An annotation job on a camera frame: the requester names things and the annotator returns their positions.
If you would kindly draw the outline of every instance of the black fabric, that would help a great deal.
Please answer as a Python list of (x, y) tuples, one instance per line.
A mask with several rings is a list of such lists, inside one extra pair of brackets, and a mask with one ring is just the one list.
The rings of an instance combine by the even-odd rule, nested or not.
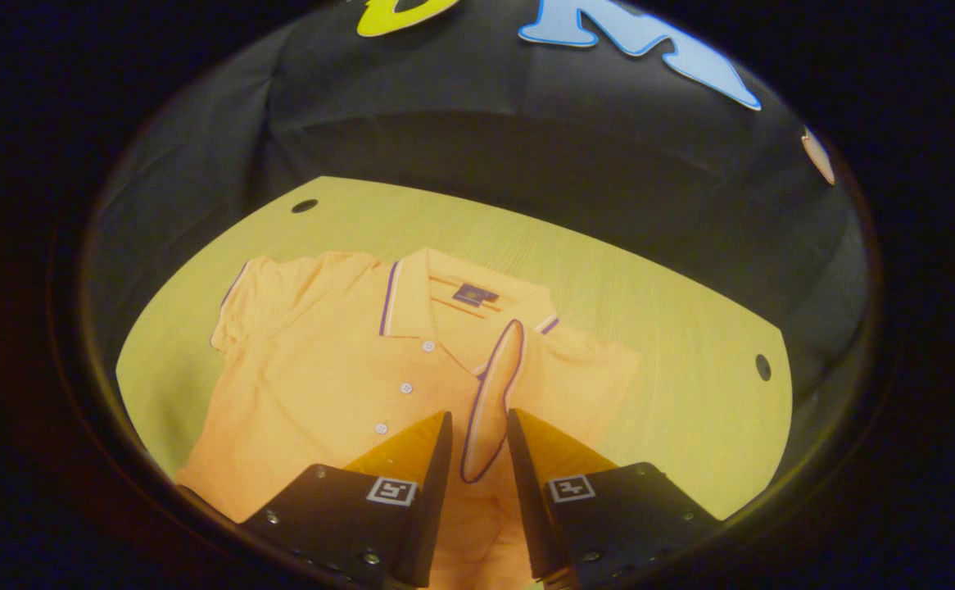
[[(148, 300), (206, 243), (320, 175), (443, 192), (656, 261), (781, 329), (797, 401), (852, 340), (867, 261), (849, 191), (803, 122), (742, 64), (750, 111), (628, 57), (527, 43), (538, 2), (462, 2), (366, 39), (362, 2), (324, 4), (178, 96), (129, 149), (91, 269), (107, 367)], [(587, 29), (597, 30), (587, 23)]]

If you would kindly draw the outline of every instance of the letter cutout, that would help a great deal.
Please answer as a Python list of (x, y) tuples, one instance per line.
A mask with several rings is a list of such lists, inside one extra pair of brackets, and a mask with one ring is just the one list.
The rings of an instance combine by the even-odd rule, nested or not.
[(379, 37), (380, 34), (407, 29), (411, 25), (440, 15), (458, 2), (459, 0), (427, 0), (407, 11), (394, 12), (398, 0), (369, 0), (361, 20), (357, 23), (357, 34), (361, 37)]
[(656, 16), (632, 15), (609, 0), (541, 0), (536, 22), (523, 26), (518, 34), (533, 43), (592, 48), (598, 36), (583, 29), (581, 15), (589, 16), (628, 56), (643, 56), (661, 41), (671, 39), (675, 52), (663, 56), (663, 60), (672, 70), (747, 108), (762, 110), (762, 103), (744, 86), (740, 75), (721, 53)]

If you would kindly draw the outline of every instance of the wooden table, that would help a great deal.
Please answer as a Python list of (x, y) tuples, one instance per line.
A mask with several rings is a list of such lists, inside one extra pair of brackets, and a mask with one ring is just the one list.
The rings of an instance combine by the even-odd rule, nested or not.
[[(319, 204), (294, 214), (293, 206)], [(117, 365), (130, 418), (169, 475), (200, 437), (223, 369), (208, 337), (244, 261), (327, 250), (395, 261), (433, 247), (544, 284), (561, 321), (621, 341), (643, 362), (597, 451), (649, 461), (706, 511), (732, 515), (765, 489), (787, 442), (791, 381), (780, 331), (723, 296), (619, 247), (462, 198), (321, 178), (248, 216), (149, 302)], [(759, 376), (764, 355), (772, 376)]]

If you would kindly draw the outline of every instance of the polo shirt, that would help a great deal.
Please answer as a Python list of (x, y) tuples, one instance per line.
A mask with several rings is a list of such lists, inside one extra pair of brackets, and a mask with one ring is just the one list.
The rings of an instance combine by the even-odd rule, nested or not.
[(238, 523), (306, 467), (346, 466), (452, 412), (432, 588), (530, 582), (507, 410), (593, 446), (640, 362), (563, 324), (545, 287), (429, 247), (393, 262), (340, 251), (251, 259), (211, 344), (225, 369), (177, 481)]

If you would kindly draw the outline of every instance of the shirt collar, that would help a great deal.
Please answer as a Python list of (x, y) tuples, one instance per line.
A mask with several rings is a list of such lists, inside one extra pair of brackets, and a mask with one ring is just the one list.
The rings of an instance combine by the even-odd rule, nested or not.
[[(468, 284), (500, 294), (503, 310), (471, 329), (438, 329), (430, 311), (430, 276), (459, 277)], [(548, 333), (557, 325), (550, 291), (538, 284), (497, 273), (425, 247), (395, 262), (387, 280), (380, 335), (436, 341), (464, 369), (481, 374), (489, 351), (511, 320), (527, 329)]]

